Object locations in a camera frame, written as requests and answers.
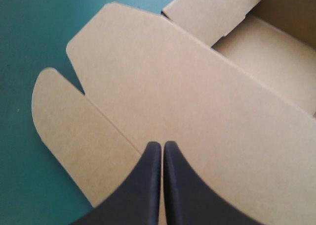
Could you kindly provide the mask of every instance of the black plastic piece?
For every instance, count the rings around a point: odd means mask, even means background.
[[[161,146],[149,142],[135,168],[102,204],[74,225],[157,225]]]
[[[260,224],[208,187],[173,141],[164,147],[163,190],[168,225]]]

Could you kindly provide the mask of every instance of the open box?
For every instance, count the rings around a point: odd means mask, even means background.
[[[148,141],[175,140],[199,176],[242,212],[264,224],[315,223],[316,97],[305,91],[316,81],[315,50],[256,17],[234,29],[259,1],[175,0],[163,10],[172,21],[107,4],[67,46],[85,96],[52,69],[39,75],[32,100],[36,129],[92,205],[124,180]],[[198,14],[209,16],[210,3],[217,3],[219,15],[201,22]],[[309,16],[299,17],[308,17],[302,33],[308,30],[312,41],[315,0],[298,3],[311,7],[302,10]],[[208,35],[216,32],[204,23],[229,28],[206,45],[181,20]],[[232,29],[214,46],[227,58],[210,49]],[[291,46],[300,66],[289,59],[296,58],[292,52],[280,57],[280,49]],[[257,64],[260,50],[266,57]],[[304,71],[296,79],[298,67]]]
[[[174,0],[163,14],[313,115],[316,0],[262,0],[248,13],[258,1]]]

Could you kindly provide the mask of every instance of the box flap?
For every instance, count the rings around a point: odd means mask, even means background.
[[[138,150],[55,69],[40,73],[32,115],[42,141],[93,207],[123,182],[140,158]]]
[[[260,0],[174,0],[163,13],[207,45],[228,34]]]
[[[164,17],[117,3],[67,53],[88,99],[132,144],[177,141],[211,188],[264,224],[316,222],[311,115]]]

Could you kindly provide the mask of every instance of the teal surface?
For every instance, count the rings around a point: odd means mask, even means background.
[[[0,224],[68,224],[92,207],[41,142],[35,80],[54,67],[82,91],[67,42],[106,3],[155,13],[172,0],[0,0]]]

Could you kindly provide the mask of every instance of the cardboard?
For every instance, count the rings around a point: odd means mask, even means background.
[[[111,3],[67,54],[88,99],[132,144],[177,141],[210,187],[264,224],[316,222],[316,121],[216,51],[164,17]]]
[[[56,70],[43,70],[32,97],[45,145],[95,207],[128,176],[140,152]]]
[[[262,0],[252,14],[316,48],[316,0]]]
[[[163,13],[211,46],[228,34],[260,0],[174,0]]]
[[[284,99],[315,114],[316,50],[312,47],[249,15],[213,48]]]
[[[199,40],[213,45],[259,1],[174,0],[163,12]],[[214,48],[285,100],[315,114],[316,0],[262,0],[250,13],[293,37],[250,17]]]

